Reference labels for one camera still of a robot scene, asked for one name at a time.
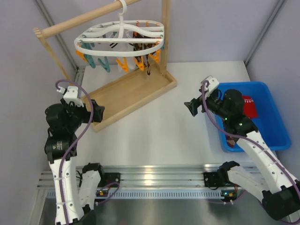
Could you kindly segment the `red christmas sock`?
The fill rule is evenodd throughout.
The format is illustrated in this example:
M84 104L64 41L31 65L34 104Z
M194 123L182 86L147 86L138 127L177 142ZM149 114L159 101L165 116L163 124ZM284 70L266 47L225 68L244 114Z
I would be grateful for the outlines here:
M244 99L244 114L250 119L258 118L257 110L255 107L254 100L250 96L242 96Z

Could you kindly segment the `white plastic sock hanger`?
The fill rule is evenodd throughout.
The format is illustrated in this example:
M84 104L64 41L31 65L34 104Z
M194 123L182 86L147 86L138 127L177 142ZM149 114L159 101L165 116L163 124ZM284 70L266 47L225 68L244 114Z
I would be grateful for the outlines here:
M121 5L117 21L88 28L74 40L75 49L92 68L96 66L96 58L110 72L108 59L115 58L120 71L128 73L137 68L150 75L150 61L160 61L165 27L157 21L124 20L127 4L122 0Z

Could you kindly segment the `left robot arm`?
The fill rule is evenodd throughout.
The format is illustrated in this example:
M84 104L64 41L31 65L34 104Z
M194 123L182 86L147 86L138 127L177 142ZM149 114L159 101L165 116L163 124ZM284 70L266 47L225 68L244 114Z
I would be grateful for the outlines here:
M83 124L101 122L105 111L91 100L92 112L81 101L53 104L45 110L48 138L44 151L52 171L56 194L57 225L93 225L96 222L94 199L106 175L100 163L89 163L82 170L82 184L77 185L76 157L80 137L77 129Z

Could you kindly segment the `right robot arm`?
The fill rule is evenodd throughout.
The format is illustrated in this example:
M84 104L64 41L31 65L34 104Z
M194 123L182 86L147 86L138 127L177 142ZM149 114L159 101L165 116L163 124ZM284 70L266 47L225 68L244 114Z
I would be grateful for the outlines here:
M274 220L281 220L300 209L300 182L290 174L274 156L262 138L254 122L244 114L244 99L238 90L229 89L222 99L219 90L205 91L199 98L193 98L184 105L192 116L198 108L209 117L211 113L223 120L223 127L216 128L235 140L247 153L263 176L260 180L235 161L223 163L219 169L219 181L224 186L232 183L244 188L262 205Z

